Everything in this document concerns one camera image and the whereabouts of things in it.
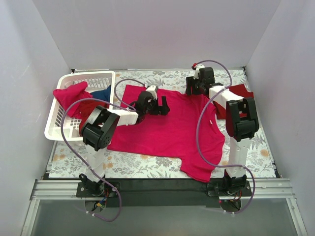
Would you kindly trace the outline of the bright pink t shirt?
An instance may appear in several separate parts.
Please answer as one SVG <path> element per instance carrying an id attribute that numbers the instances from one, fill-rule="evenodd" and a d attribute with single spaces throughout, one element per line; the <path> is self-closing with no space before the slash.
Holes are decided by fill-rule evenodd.
<path id="1" fill-rule="evenodd" d="M 208 182 L 214 169 L 212 165 L 221 161 L 225 142 L 216 123 L 216 108 L 208 105 L 200 118 L 209 100 L 207 97 L 165 89 L 159 89 L 157 95 L 166 97 L 168 115 L 145 115 L 139 124 L 118 126 L 108 149 L 180 158 L 182 172 L 195 180 Z"/>

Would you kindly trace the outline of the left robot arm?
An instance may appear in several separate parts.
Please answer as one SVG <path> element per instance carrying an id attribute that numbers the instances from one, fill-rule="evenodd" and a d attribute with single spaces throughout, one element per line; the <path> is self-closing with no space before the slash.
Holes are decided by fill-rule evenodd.
<path id="1" fill-rule="evenodd" d="M 135 125 L 142 122 L 147 114 L 166 116 L 170 112 L 166 96 L 158 98 L 157 87 L 150 86 L 141 91 L 135 101 L 121 100 L 125 108 L 109 109 L 103 100 L 83 99 L 78 105 L 81 114 L 79 133 L 83 143 L 94 152 L 106 148 L 115 129 L 122 125 Z"/>

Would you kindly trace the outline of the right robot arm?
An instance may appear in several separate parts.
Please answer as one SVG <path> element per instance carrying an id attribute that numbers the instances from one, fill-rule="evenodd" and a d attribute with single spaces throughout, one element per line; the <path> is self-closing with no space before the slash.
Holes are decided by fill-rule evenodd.
<path id="1" fill-rule="evenodd" d="M 246 159 L 251 139 L 259 130 L 255 100 L 231 92 L 215 82 L 214 70 L 201 64 L 192 66 L 194 75 L 186 78 L 187 95 L 205 95 L 225 109 L 225 128 L 230 136 L 228 164 L 224 176 L 207 184 L 209 196 L 251 193 L 246 176 Z"/>

